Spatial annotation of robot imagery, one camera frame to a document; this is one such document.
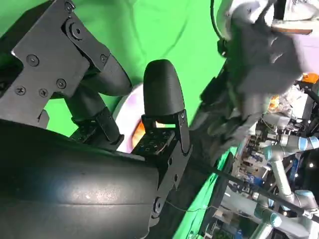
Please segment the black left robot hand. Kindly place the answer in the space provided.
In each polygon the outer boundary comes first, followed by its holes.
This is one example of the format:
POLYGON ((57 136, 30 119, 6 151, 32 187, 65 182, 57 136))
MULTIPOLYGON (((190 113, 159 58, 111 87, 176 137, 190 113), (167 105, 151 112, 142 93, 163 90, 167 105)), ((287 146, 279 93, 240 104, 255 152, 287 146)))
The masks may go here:
POLYGON ((268 87, 263 86, 263 66, 234 67, 224 64, 200 95, 191 123, 194 152, 203 159, 220 157, 236 146, 266 111, 268 87))

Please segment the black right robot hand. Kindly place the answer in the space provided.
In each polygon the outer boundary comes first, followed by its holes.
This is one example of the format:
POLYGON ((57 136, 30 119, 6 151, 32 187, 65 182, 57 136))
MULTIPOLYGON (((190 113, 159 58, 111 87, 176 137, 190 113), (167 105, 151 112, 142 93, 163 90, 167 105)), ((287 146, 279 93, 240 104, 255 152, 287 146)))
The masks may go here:
POLYGON ((143 239, 192 152, 168 60, 144 73, 146 133, 131 153, 101 95, 132 83, 70 0, 28 11, 0 39, 0 236, 143 239))

